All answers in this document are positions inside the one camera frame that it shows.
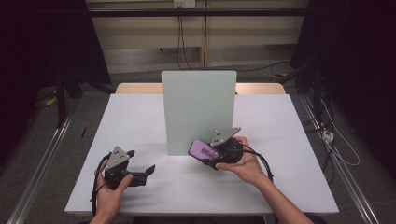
hand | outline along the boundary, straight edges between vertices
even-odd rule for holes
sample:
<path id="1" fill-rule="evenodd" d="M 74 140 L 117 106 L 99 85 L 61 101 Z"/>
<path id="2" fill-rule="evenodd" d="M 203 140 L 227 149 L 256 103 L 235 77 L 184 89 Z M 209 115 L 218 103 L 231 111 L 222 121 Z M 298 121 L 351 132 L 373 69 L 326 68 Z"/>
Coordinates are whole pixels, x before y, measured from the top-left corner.
<path id="1" fill-rule="evenodd" d="M 110 189 L 102 174 L 106 165 L 107 161 L 104 161 L 100 168 L 100 174 L 96 183 L 96 190 L 102 187 L 99 189 L 97 195 L 96 215 L 91 223 L 111 223 L 114 220 L 120 209 L 122 194 L 133 179 L 132 175 L 127 175 L 121 180 L 119 186 L 115 190 Z"/>
<path id="2" fill-rule="evenodd" d="M 242 145 L 248 146 L 246 137 L 235 137 L 235 139 L 241 142 Z M 250 148 L 245 146 L 245 150 L 251 151 Z M 242 159 L 237 163 L 218 163 L 216 164 L 216 168 L 219 170 L 231 171 L 238 175 L 243 181 L 254 186 L 263 178 L 267 178 L 260 167 L 257 156 L 250 153 L 244 153 Z"/>

